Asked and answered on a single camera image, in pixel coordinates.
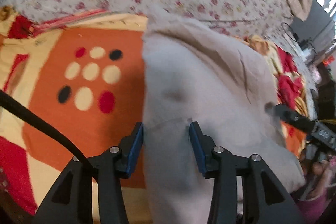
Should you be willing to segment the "beige zip jacket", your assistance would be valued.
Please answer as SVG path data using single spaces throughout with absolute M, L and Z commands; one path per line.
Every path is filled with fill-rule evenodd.
M 197 169 L 188 134 L 193 121 L 234 155 L 259 154 L 287 191 L 303 186 L 280 122 L 265 110 L 277 94 L 262 55 L 195 19 L 152 7 L 142 57 L 143 172 L 154 223 L 207 221 L 213 181 Z

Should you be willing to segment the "orange red patterned blanket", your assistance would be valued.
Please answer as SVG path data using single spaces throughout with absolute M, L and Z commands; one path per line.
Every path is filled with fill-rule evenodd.
M 144 16 L 115 15 L 34 39 L 4 39 L 1 87 L 86 156 L 100 155 L 143 123 L 147 22 Z M 122 182 L 127 213 L 135 223 L 154 222 L 143 149 L 134 175 Z

